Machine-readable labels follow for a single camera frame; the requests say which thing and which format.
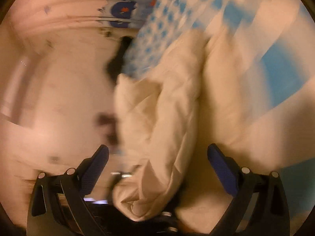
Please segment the white quilted puffer jacket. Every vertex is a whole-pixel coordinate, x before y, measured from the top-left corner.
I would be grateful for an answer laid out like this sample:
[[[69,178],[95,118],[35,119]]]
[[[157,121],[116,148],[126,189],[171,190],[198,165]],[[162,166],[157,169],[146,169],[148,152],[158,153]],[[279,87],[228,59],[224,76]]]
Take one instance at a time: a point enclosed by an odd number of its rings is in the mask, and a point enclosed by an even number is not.
[[[223,188],[207,150],[216,144],[239,167],[269,175],[270,159],[251,148],[240,52],[222,28],[212,37],[182,34],[141,79],[119,75],[118,135],[130,176],[113,190],[114,206],[144,235],[210,235],[233,197]],[[237,231],[247,226],[258,194]]]

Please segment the blue checkered plastic bed cover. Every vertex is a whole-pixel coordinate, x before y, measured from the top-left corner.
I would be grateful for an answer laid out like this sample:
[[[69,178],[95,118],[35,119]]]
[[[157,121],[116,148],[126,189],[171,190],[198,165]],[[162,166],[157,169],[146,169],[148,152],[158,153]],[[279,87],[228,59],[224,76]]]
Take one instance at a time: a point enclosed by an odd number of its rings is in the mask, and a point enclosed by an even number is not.
[[[184,31],[210,39],[196,149],[178,208],[210,231],[231,201],[207,159],[217,144],[240,166],[277,171],[290,218],[314,206],[314,21],[301,0],[157,0],[128,52],[125,72],[152,72]]]

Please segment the black clothes pile at headboard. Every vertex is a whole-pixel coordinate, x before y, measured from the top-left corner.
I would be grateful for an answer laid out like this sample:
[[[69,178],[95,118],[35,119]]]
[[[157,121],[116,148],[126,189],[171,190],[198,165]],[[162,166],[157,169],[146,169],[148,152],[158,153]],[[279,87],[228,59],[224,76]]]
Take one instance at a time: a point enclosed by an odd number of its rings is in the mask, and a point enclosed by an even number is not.
[[[124,55],[132,43],[133,38],[131,36],[123,36],[120,38],[120,43],[115,55],[105,66],[105,71],[108,74],[110,80],[114,85],[117,84],[119,74],[122,72],[124,67]]]

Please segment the whale print curtain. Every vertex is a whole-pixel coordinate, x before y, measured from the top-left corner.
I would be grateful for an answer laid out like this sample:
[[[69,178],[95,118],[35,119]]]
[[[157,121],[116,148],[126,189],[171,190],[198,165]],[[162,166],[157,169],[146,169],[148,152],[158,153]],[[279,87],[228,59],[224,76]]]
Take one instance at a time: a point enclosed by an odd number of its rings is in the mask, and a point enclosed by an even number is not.
[[[91,27],[140,28],[157,0],[16,0],[8,17],[17,31]]]

